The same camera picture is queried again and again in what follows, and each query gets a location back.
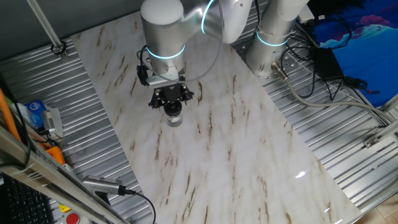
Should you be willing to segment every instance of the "aluminum rail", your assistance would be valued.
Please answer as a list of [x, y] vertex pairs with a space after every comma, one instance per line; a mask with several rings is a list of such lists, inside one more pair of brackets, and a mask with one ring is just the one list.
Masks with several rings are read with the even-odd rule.
[[[2, 142], [0, 147], [2, 162], [23, 163], [26, 146], [2, 127], [0, 127], [0, 142]], [[2, 168], [2, 171], [72, 210], [80, 211], [96, 223], [107, 224], [108, 220], [117, 224], [128, 223], [39, 147], [36, 147], [36, 152], [31, 152], [25, 170], [10, 166]]]

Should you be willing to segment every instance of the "keyboard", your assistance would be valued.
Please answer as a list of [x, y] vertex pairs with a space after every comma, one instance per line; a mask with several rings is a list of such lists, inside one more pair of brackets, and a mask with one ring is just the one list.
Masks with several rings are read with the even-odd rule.
[[2, 217], [10, 224], [53, 223], [49, 198], [11, 177], [3, 175], [0, 186]]

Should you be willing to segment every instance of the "white marble surface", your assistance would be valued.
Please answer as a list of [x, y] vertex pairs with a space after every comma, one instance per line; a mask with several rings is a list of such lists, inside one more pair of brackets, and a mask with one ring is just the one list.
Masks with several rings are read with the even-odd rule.
[[[148, 108], [136, 52], [139, 13], [72, 37], [157, 223], [348, 223], [359, 210], [334, 183], [230, 46], [188, 83], [183, 123]], [[187, 78], [212, 63], [218, 41], [186, 47]]]

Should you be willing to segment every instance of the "white cable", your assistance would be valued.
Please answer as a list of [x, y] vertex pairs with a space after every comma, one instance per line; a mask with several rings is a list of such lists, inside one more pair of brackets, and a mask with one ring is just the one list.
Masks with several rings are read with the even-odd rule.
[[[196, 77], [196, 78], [192, 78], [191, 80], [176, 81], [176, 80], [171, 80], [171, 79], [169, 79], [169, 78], [166, 78], [166, 77], [164, 77], [163, 75], [161, 75], [161, 74], [155, 72], [155, 71], [153, 70], [152, 66], [148, 65], [144, 60], [142, 60], [142, 62], [144, 63], [144, 65], [145, 65], [151, 72], [153, 72], [155, 75], [159, 76], [160, 78], [162, 78], [162, 79], [164, 79], [164, 80], [167, 80], [167, 81], [169, 81], [169, 82], [172, 82], [172, 83], [187, 83], [187, 82], [193, 82], [193, 81], [196, 81], [196, 80], [198, 80], [198, 79], [200, 79], [200, 78], [203, 78], [205, 75], [209, 74], [209, 71], [214, 67], [214, 64], [216, 63], [216, 61], [217, 61], [217, 59], [218, 59], [218, 56], [219, 56], [219, 54], [220, 54], [220, 52], [221, 52], [221, 47], [223, 46], [224, 14], [223, 14], [223, 6], [222, 6], [222, 4], [223, 4], [222, 1], [219, 1], [218, 6], [219, 6], [219, 10], [220, 10], [220, 21], [221, 21], [220, 45], [218, 46], [218, 51], [217, 51], [217, 54], [216, 54], [216, 58], [214, 59], [213, 63], [210, 65], [210, 67], [209, 67], [209, 69], [208, 69], [207, 71], [205, 71], [203, 74], [201, 74], [200, 76], [198, 76], [198, 77]], [[137, 52], [136, 55], [137, 55], [138, 60], [141, 61], [141, 58], [140, 58], [140, 56], [139, 56], [140, 53], [141, 53], [141, 50], [139, 50], [139, 51]]]
[[334, 102], [334, 103], [310, 103], [308, 101], [303, 100], [303, 98], [301, 98], [296, 91], [293, 89], [292, 84], [290, 83], [289, 79], [285, 80], [286, 85], [288, 86], [288, 88], [291, 90], [292, 94], [294, 97], [296, 97], [297, 100], [299, 100], [299, 102], [308, 105], [308, 106], [313, 106], [313, 107], [326, 107], [326, 106], [339, 106], [339, 105], [350, 105], [350, 106], [359, 106], [365, 109], [369, 109], [375, 113], [377, 113], [380, 116], [385, 117], [388, 121], [390, 121], [391, 123], [393, 123], [395, 120], [392, 119], [390, 116], [388, 116], [387, 114], [385, 114], [385, 112], [376, 109], [372, 106], [369, 105], [365, 105], [363, 103], [357, 103], [357, 102]]
[[[310, 71], [307, 67], [305, 67], [304, 65], [302, 65], [303, 63], [305, 63], [306, 61], [303, 61], [302, 63], [300, 63], [295, 57], [293, 57], [293, 55], [289, 54], [289, 52], [286, 52], [293, 60], [296, 61], [296, 63], [298, 65], [300, 65], [301, 67], [303, 67], [304, 69], [306, 69], [308, 72], [310, 72], [310, 74], [313, 75], [313, 72]], [[334, 88], [337, 91], [337, 88], [335, 86], [333, 86], [332, 84], [330, 84], [330, 87]], [[341, 94], [344, 94], [347, 97], [350, 97], [352, 100], [356, 100], [357, 102], [360, 102], [359, 100], [357, 100], [356, 98], [347, 95], [346, 93], [343, 93], [342, 91], [340, 91]]]

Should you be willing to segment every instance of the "emergency stop button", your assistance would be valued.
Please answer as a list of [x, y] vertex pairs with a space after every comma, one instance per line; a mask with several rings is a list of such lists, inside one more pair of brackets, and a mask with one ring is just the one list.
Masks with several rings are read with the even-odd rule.
[[80, 218], [77, 214], [72, 213], [67, 216], [67, 224], [78, 224], [80, 222]]

